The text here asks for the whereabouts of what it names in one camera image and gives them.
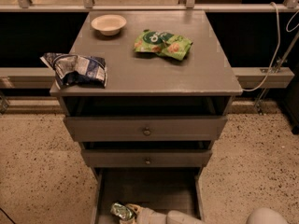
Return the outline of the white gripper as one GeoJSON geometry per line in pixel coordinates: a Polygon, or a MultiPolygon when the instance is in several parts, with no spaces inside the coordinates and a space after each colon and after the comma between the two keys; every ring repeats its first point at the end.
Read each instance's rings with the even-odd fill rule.
{"type": "Polygon", "coordinates": [[[133,203],[126,204],[126,207],[137,215],[136,219],[128,220],[127,224],[206,224],[198,218],[176,210],[162,214],[133,203]]]}

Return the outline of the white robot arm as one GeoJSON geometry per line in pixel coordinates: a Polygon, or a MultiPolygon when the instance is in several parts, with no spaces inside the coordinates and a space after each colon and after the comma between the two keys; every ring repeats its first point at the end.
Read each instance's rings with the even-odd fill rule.
{"type": "MultiPolygon", "coordinates": [[[[135,212],[134,220],[129,224],[206,224],[204,221],[171,210],[167,214],[155,212],[152,209],[129,203],[127,207],[135,212]]],[[[288,221],[278,212],[269,208],[258,208],[248,216],[245,224],[289,224],[288,221]]]]}

